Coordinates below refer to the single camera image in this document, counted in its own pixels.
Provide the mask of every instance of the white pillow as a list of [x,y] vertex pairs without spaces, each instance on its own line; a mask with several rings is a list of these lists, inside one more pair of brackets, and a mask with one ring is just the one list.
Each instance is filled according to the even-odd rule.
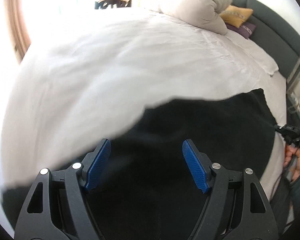
[[141,0],[141,7],[178,18],[195,27],[225,35],[228,31],[219,13],[232,0]]

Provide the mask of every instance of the black cloth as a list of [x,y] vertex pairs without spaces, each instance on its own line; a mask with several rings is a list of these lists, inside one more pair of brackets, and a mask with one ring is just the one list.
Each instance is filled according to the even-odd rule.
[[271,209],[280,235],[286,228],[290,200],[289,182],[284,177],[281,177],[277,190],[270,201]]
[[[262,89],[221,101],[175,99],[146,109],[133,128],[111,139],[109,163],[88,195],[103,235],[187,239],[206,195],[194,183],[182,142],[192,139],[212,162],[237,171],[249,167],[260,178],[273,148],[274,124]],[[7,202],[16,199],[6,196],[8,213]]]

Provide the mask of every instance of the white bedsheet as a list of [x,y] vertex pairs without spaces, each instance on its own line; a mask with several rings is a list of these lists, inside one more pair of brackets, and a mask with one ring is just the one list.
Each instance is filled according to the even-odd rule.
[[[45,42],[32,44],[21,64],[6,110],[7,186],[124,133],[145,107],[176,97],[219,100],[263,88],[277,122],[286,122],[285,79],[270,76],[271,57],[237,33],[221,36],[164,14],[120,8],[65,19],[42,36]],[[278,136],[261,179],[268,196],[283,154]]]

